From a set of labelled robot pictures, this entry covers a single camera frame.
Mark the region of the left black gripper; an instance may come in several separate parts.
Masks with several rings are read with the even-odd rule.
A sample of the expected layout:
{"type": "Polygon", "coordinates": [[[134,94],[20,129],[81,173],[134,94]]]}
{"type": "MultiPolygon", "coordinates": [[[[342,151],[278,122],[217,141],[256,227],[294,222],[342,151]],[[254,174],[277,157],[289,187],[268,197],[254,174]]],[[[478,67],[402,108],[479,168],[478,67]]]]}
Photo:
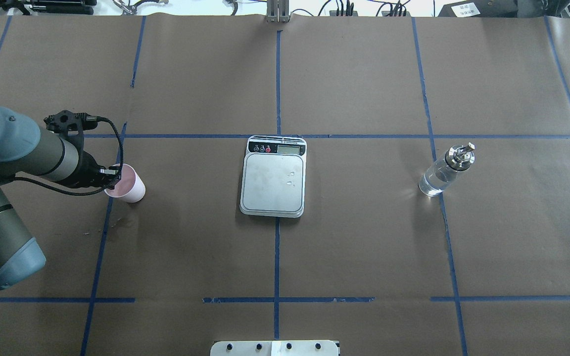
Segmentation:
{"type": "Polygon", "coordinates": [[[70,188],[96,187],[101,189],[115,189],[120,170],[116,167],[105,168],[99,165],[95,158],[86,151],[81,151],[79,162],[75,171],[70,175],[70,188]]]}

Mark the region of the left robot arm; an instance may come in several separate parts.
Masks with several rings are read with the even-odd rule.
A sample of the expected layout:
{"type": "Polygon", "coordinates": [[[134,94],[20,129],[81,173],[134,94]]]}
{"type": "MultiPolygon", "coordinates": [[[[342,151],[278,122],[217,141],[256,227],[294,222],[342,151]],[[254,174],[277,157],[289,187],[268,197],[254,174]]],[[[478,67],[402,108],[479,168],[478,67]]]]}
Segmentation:
{"type": "Polygon", "coordinates": [[[68,196],[90,196],[114,188],[122,175],[124,146],[113,122],[63,110],[33,119],[0,106],[0,290],[27,279],[46,265],[36,237],[10,203],[2,186],[24,181],[68,196]],[[118,166],[99,165],[84,149],[85,131],[111,126],[118,139],[118,166]]]}

